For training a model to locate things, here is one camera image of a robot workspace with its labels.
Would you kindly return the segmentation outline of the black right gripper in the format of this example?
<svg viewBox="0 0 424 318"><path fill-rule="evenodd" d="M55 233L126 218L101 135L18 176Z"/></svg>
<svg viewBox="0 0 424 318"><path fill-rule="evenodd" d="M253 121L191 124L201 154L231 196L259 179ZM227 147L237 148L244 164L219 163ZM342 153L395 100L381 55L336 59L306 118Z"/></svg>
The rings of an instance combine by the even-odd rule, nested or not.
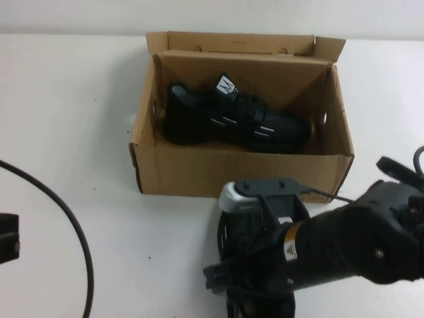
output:
<svg viewBox="0 0 424 318"><path fill-rule="evenodd" d="M234 291L264 297L264 292L290 292L285 247L290 222L276 218L264 225L262 213L230 213L228 216L228 252L246 255L228 258L203 269L205 287L213 293Z"/></svg>

